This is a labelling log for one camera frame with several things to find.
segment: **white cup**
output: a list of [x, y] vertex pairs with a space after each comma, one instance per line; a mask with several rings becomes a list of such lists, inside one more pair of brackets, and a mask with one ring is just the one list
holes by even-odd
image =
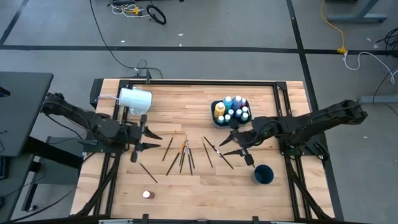
[[122, 88], [119, 106], [127, 106], [133, 115], [142, 115], [149, 111], [152, 104], [152, 93], [144, 90]]

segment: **dark blue cup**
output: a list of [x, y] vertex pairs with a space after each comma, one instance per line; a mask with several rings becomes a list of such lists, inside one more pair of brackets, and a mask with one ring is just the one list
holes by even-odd
[[251, 178], [256, 184], [270, 184], [274, 180], [274, 172], [267, 165], [258, 165]]

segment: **paint bottle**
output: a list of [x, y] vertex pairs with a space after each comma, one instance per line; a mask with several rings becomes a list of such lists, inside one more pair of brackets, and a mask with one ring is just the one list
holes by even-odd
[[214, 108], [214, 118], [218, 119], [219, 116], [224, 116], [225, 113], [225, 105], [222, 102], [217, 103]]
[[241, 109], [237, 109], [235, 112], [235, 118], [240, 118], [242, 116], [242, 110]]
[[232, 104], [232, 109], [237, 110], [240, 109], [242, 106], [242, 97], [241, 96], [235, 96]]
[[232, 98], [230, 96], [227, 96], [224, 98], [223, 103], [225, 105], [225, 110], [229, 110], [232, 107]]
[[152, 199], [155, 197], [155, 194], [153, 192], [146, 190], [144, 191], [144, 193], [142, 193], [142, 196], [146, 199]]
[[229, 109], [229, 110], [228, 110], [228, 115], [230, 115], [231, 117], [234, 116], [234, 113], [235, 113], [234, 110], [232, 110], [232, 109]]
[[231, 119], [231, 116], [229, 114], [224, 116], [224, 122], [225, 123], [228, 123], [230, 121], [230, 119]]
[[217, 123], [218, 124], [223, 124], [224, 123], [224, 116], [219, 116], [218, 118], [217, 118]]
[[242, 121], [247, 121], [248, 118], [249, 118], [249, 114], [248, 113], [243, 113], [242, 114], [242, 117], [241, 117]]
[[249, 108], [247, 108], [247, 106], [242, 107], [242, 112], [249, 113]]

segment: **gray floor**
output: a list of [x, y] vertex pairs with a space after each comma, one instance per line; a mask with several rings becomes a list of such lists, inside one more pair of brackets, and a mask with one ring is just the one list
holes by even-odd
[[[22, 1], [0, 2], [0, 34], [8, 26]], [[205, 47], [297, 47], [285, 1], [219, 0], [155, 1], [167, 16], [166, 26], [145, 18], [128, 19], [111, 13], [107, 0], [93, 0], [104, 38], [119, 46], [205, 46]], [[337, 31], [320, 17], [321, 0], [293, 0], [298, 26], [306, 49], [336, 49], [341, 40]], [[390, 18], [383, 24], [340, 24], [346, 47], [373, 50], [375, 41], [396, 27], [398, 2], [380, 1], [374, 12]], [[328, 3], [325, 12], [353, 10], [351, 4]], [[103, 46], [91, 15], [88, 0], [30, 0], [13, 28], [7, 45]], [[377, 50], [383, 49], [377, 44]], [[247, 80], [301, 80], [304, 75], [297, 54], [253, 52], [115, 52], [122, 62], [134, 66], [139, 59], [162, 70], [164, 78], [213, 78]], [[392, 57], [380, 57], [388, 66], [398, 64]], [[320, 108], [343, 99], [372, 95], [385, 69], [374, 58], [362, 58], [362, 67], [345, 68], [340, 55], [307, 55], [308, 66]], [[358, 58], [348, 56], [356, 67]], [[129, 69], [117, 64], [106, 51], [21, 51], [0, 50], [0, 69], [20, 72], [51, 72], [50, 91], [83, 108], [88, 104], [94, 78], [129, 77]], [[389, 80], [380, 94], [396, 94]], [[339, 126], [326, 132], [336, 183], [345, 220], [367, 223], [394, 223], [398, 214], [398, 151], [395, 137], [398, 117], [384, 105], [364, 105], [369, 118], [361, 126]], [[65, 119], [58, 119], [79, 133], [84, 131]], [[73, 133], [39, 116], [33, 137], [73, 136]], [[42, 185], [34, 203], [44, 207], [69, 192], [73, 186]], [[69, 214], [73, 195], [32, 218], [64, 217]], [[20, 204], [14, 218], [25, 215]]]

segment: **wooden tabletop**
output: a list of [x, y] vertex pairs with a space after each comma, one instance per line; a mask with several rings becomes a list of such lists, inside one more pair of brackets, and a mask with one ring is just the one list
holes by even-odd
[[[117, 95], [118, 79], [105, 79], [101, 95]], [[248, 167], [242, 157], [227, 156], [231, 169], [224, 160], [206, 145], [213, 163], [211, 168], [201, 137], [206, 136], [214, 145], [219, 145], [229, 135], [230, 129], [217, 129], [211, 119], [210, 104], [225, 96], [241, 95], [251, 106], [254, 117], [276, 116], [274, 94], [267, 86], [216, 86], [216, 85], [134, 85], [138, 89], [151, 91], [153, 102], [148, 115], [148, 127], [163, 140], [143, 138], [144, 142], [161, 144], [162, 147], [139, 153], [141, 162], [156, 178], [156, 184], [139, 163], [130, 162], [131, 151], [122, 155], [116, 190], [113, 200], [112, 218], [141, 218], [148, 213], [156, 219], [208, 219], [208, 220], [293, 220], [289, 185], [284, 158], [280, 155], [275, 138], [265, 140], [252, 147], [255, 164], [266, 164], [274, 171], [274, 181], [269, 185], [251, 182], [253, 167]], [[308, 113], [309, 107], [302, 82], [287, 82], [290, 105], [294, 116]], [[115, 101], [102, 98], [96, 112], [112, 115]], [[128, 120], [138, 121], [138, 116], [129, 114]], [[251, 124], [239, 129], [251, 129]], [[173, 132], [177, 134], [162, 162], [165, 149]], [[185, 139], [190, 142], [196, 169], [190, 175], [187, 158], [182, 173], [178, 163], [168, 176], [165, 175], [179, 147]], [[231, 142], [219, 147], [222, 153], [237, 149]], [[103, 154], [88, 159], [81, 169], [80, 179], [71, 213], [78, 212], [93, 195], [98, 186], [103, 163]], [[319, 206], [333, 215], [325, 173], [315, 156], [302, 157], [303, 171], [308, 191]], [[145, 199], [143, 191], [155, 193], [153, 199]], [[301, 195], [296, 188], [300, 213], [303, 215]]]

